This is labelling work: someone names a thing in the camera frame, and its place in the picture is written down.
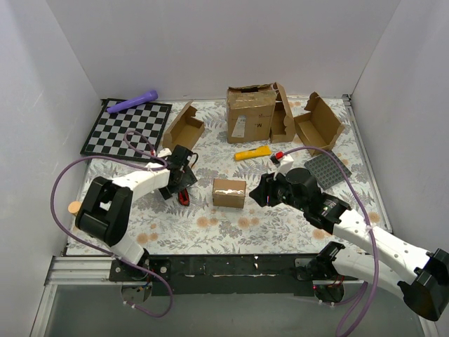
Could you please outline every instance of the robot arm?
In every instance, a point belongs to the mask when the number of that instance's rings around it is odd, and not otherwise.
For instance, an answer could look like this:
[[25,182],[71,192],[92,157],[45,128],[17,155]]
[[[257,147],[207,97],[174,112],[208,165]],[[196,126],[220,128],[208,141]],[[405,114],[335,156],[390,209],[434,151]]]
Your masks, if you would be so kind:
[[[381,262],[379,285],[401,294],[409,308],[420,316],[436,321],[449,302],[449,254],[441,249],[430,253],[382,228],[367,228],[363,217],[346,202],[323,193],[307,169],[294,168],[285,173],[293,162],[289,157],[272,157],[278,171],[262,175],[250,197],[261,207],[282,203],[303,211],[313,226],[346,239],[368,253],[373,253],[368,233],[372,230]],[[331,242],[304,273],[311,278],[346,275],[370,281],[373,257]]]
[[155,190],[168,199],[193,185],[196,178],[189,168],[192,155],[192,151],[177,145],[173,153],[169,149],[160,151],[159,157],[168,163],[163,170],[151,171],[161,165],[149,162],[148,171],[134,171],[113,179],[93,179],[76,215],[76,227],[106,244],[115,255],[143,266],[148,252],[126,232],[131,204]]

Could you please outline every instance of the table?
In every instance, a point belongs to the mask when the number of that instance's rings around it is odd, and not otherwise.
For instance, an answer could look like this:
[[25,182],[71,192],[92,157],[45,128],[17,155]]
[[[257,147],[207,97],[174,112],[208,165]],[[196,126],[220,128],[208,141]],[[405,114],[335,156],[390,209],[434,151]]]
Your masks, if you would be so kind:
[[[352,172],[350,178],[373,225],[387,227],[386,216],[376,195],[363,151],[358,144],[352,116],[343,99],[325,101],[345,125],[333,151]],[[307,98],[289,97],[293,116],[305,113]],[[174,102],[168,125],[184,107],[185,102]],[[269,157],[234,161],[234,153],[270,145],[269,141],[245,144],[227,143],[226,102],[195,101],[196,117],[202,119],[206,129],[194,151],[199,160],[194,167],[198,182],[189,189],[190,206],[181,206],[176,197],[164,201],[158,191],[137,200],[131,209],[128,233],[150,254],[221,254],[221,253],[318,253],[329,241],[344,242],[311,226],[302,213],[285,205],[260,208],[248,193],[260,181],[260,175],[274,170]],[[272,152],[301,146],[298,136],[292,143],[270,145]],[[311,159],[308,151],[295,152],[294,167],[303,166]],[[96,176],[113,178],[130,173],[133,169],[112,161],[94,159],[88,165],[82,182],[80,200]],[[244,209],[215,207],[212,204],[214,178],[246,180]],[[349,202],[359,212],[345,182],[326,190]],[[94,239],[72,226],[80,238],[98,244]],[[66,255],[98,255],[94,249],[69,239]]]

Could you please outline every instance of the gray baseplate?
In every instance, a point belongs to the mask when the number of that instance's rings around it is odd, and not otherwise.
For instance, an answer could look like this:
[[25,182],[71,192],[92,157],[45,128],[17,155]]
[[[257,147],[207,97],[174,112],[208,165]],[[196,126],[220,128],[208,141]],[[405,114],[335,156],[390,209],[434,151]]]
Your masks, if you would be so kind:
[[[349,177],[351,176],[351,171],[342,163],[341,160],[335,155],[334,152],[328,151],[329,154],[334,157],[338,163],[342,166],[344,173]],[[341,174],[338,167],[332,161],[329,156],[321,154],[309,161],[306,161],[304,167],[310,171],[310,173],[316,178],[318,184],[323,190],[327,190],[332,186],[343,181],[343,175]]]

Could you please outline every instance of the cardboard box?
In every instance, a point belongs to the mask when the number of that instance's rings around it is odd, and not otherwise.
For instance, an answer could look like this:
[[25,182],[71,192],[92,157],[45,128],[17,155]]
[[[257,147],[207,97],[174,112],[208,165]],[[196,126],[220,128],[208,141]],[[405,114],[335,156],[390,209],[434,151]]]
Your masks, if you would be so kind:
[[295,121],[286,91],[277,82],[273,83],[273,89],[276,91],[276,106],[269,138],[272,143],[291,142],[295,137]]
[[[344,125],[318,93],[310,95],[305,110],[309,112],[294,118],[296,134],[304,145],[331,150],[343,132]],[[316,150],[309,152],[311,156],[321,154]]]
[[214,179],[212,188],[213,206],[242,209],[245,204],[246,181]]
[[227,90],[227,141],[246,143],[269,138],[276,91],[272,84]]
[[204,122],[194,118],[196,109],[193,100],[188,102],[163,134],[162,146],[171,151],[176,145],[192,150],[204,132]]

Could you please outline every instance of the chessboard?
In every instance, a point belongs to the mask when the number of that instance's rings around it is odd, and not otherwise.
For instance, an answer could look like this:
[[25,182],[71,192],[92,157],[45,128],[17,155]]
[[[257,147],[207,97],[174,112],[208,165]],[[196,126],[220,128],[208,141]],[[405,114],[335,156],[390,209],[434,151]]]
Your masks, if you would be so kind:
[[[127,130],[139,131],[157,150],[172,106],[170,104],[146,103],[118,114],[106,112],[108,107],[120,102],[123,100],[109,98],[103,101],[101,112],[81,149],[81,154],[148,162],[148,158],[129,148],[123,141],[125,132]],[[140,136],[128,135],[128,139],[131,145],[138,150],[150,151],[149,145]]]

